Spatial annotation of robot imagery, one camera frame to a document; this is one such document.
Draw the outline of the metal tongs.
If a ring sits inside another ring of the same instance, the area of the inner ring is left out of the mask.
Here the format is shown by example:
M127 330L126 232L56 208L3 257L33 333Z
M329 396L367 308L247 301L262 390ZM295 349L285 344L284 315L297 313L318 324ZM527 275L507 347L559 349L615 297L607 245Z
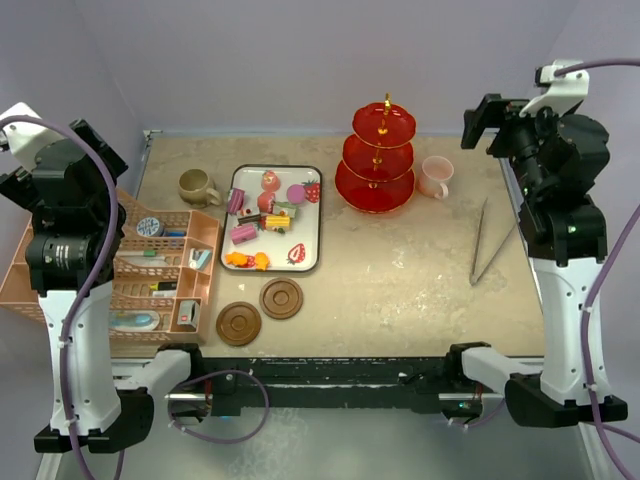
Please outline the metal tongs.
M485 197L478 212L472 240L468 274L471 287L477 286L484 279L515 230L514 215L507 215L504 209L497 208L492 200Z

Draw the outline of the round pink cake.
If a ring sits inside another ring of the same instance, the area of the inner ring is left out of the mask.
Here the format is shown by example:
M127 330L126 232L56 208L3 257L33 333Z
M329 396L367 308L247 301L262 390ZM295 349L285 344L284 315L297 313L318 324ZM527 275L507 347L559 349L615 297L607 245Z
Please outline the round pink cake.
M262 175L261 186L266 192L276 192L280 188L281 182L277 174L269 170Z

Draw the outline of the purple macaron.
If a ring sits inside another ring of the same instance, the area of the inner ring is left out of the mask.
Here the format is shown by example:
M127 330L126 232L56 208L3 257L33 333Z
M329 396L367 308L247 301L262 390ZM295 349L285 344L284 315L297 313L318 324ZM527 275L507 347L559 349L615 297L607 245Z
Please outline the purple macaron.
M287 201L299 205L306 200L306 190L302 184L293 184L286 191Z

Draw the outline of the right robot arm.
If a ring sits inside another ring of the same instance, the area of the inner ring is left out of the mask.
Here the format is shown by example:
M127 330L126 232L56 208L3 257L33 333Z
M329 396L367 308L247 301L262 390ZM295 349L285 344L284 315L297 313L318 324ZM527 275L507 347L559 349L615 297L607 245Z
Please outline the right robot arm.
M522 197L518 227L537 279L545 354L535 369L482 342L457 344L445 358L446 383L480 383L501 394L524 427L617 422L628 416L604 365L599 291L619 249L607 242L605 216L590 197L607 166L609 134L578 109L589 92L590 64L557 59L538 68L533 99L488 94L464 114L461 146L486 130L488 154L508 161Z

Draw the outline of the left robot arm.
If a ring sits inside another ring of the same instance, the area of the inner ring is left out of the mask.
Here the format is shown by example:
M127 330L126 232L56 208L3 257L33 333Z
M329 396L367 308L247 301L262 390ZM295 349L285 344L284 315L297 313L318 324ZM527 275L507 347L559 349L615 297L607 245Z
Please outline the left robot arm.
M22 102L2 114L1 132L18 162L1 193L31 215L25 260L52 361L53 410L35 449L121 452L147 438L157 400L202 387L200 349L163 345L143 370L114 379L110 304L126 220L116 183L127 165L85 120L58 127Z

